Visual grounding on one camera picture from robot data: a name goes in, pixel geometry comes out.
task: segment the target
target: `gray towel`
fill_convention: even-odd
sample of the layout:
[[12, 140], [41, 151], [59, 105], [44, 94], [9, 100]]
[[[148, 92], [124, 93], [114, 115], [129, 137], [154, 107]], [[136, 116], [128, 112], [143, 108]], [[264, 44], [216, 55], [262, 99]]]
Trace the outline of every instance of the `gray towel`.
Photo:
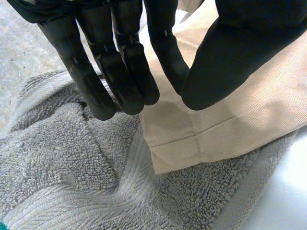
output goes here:
[[24, 85], [0, 139], [0, 221], [11, 230], [238, 229], [294, 138], [155, 175], [137, 116], [99, 121], [67, 72], [44, 74]]

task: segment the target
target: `gray floor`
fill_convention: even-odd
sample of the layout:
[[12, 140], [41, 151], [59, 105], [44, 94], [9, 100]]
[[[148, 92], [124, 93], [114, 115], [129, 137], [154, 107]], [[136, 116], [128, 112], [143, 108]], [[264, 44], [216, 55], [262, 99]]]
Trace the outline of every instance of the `gray floor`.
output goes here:
[[[141, 28], [146, 24], [145, 12]], [[35, 24], [25, 21], [10, 4], [0, 2], [0, 133], [8, 123], [22, 83], [41, 73], [64, 69], [58, 54]], [[94, 62], [85, 45], [89, 58]]]

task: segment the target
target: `black glove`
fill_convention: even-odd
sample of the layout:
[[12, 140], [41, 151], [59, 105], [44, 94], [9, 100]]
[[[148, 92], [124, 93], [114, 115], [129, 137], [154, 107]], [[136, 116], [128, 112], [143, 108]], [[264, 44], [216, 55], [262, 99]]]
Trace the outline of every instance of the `black glove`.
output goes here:
[[[159, 92], [137, 35], [140, 0], [40, 1], [46, 0], [35, 4], [8, 0], [26, 20], [41, 23], [39, 27], [98, 119], [109, 119], [115, 108], [88, 61], [75, 18], [124, 112], [139, 113], [144, 104], [158, 100]], [[172, 34], [177, 0], [144, 2], [153, 49], [174, 89], [193, 110], [207, 108], [231, 94], [306, 29], [305, 0], [216, 0], [219, 18], [189, 70]], [[111, 17], [120, 54], [113, 43]]]
[[199, 46], [181, 91], [193, 110], [231, 94], [307, 28], [306, 0], [215, 2], [219, 18]]
[[[142, 0], [8, 0], [38, 23], [55, 47], [94, 116], [111, 118], [115, 105], [97, 77], [80, 41], [78, 21], [92, 54], [122, 110], [135, 115], [155, 104], [159, 90], [139, 42]], [[172, 35], [177, 0], [146, 0], [151, 42], [166, 75], [180, 92], [189, 68]], [[119, 52], [113, 42], [112, 24]]]

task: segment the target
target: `beige fabric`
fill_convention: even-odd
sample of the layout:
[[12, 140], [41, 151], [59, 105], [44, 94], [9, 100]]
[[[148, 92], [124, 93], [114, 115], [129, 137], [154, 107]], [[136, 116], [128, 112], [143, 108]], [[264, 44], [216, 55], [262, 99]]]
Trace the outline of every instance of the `beige fabric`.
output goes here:
[[178, 10], [194, 13], [201, 5], [201, 0], [179, 0]]
[[[174, 29], [189, 66], [217, 16], [214, 0], [206, 0]], [[161, 93], [159, 102], [140, 115], [156, 173], [237, 157], [307, 124], [307, 33], [202, 111], [183, 104], [151, 48], [146, 55]]]

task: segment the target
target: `teal towel edge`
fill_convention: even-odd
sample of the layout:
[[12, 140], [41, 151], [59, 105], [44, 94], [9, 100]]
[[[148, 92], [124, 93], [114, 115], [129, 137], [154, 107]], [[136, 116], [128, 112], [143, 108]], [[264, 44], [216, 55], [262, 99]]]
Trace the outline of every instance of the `teal towel edge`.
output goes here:
[[0, 223], [0, 230], [8, 230], [8, 229], [4, 224]]

